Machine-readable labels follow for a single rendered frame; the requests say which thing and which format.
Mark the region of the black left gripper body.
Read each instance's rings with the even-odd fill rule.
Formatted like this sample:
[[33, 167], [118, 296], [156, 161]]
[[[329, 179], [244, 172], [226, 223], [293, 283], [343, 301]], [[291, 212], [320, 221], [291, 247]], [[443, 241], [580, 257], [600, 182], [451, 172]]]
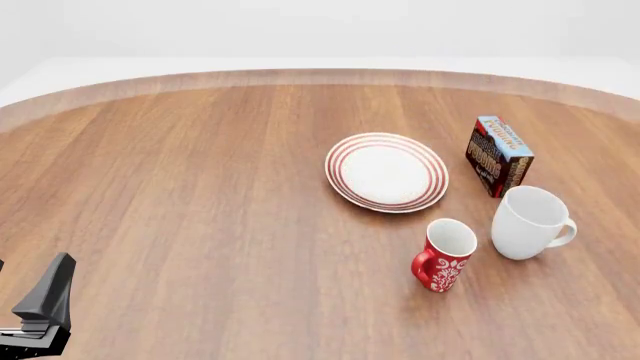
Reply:
[[35, 323], [36, 329], [0, 328], [0, 360], [61, 356], [71, 332], [59, 325]]

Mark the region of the white plate with red rings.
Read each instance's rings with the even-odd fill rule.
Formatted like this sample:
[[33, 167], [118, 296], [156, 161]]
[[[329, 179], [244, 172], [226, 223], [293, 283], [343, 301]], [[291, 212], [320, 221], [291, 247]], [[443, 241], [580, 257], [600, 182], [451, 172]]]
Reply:
[[427, 209], [446, 194], [450, 176], [444, 161], [423, 143], [399, 134], [355, 134], [327, 153], [329, 185], [365, 209], [409, 213]]

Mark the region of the chocolate pudding box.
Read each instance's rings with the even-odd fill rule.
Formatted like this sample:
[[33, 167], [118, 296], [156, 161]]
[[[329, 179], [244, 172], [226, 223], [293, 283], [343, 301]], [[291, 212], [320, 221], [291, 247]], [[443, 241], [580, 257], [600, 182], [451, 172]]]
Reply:
[[534, 153], [499, 116], [478, 116], [466, 158], [490, 197], [501, 198], [521, 185]]

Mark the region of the red mug with white pattern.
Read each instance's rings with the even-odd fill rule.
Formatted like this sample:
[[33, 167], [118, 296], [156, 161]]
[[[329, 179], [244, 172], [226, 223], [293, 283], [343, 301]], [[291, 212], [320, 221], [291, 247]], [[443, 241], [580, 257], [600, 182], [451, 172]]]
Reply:
[[414, 257], [411, 272], [428, 290], [446, 292], [461, 274], [477, 245], [475, 233], [466, 224], [451, 218], [439, 218], [428, 225], [423, 251]]

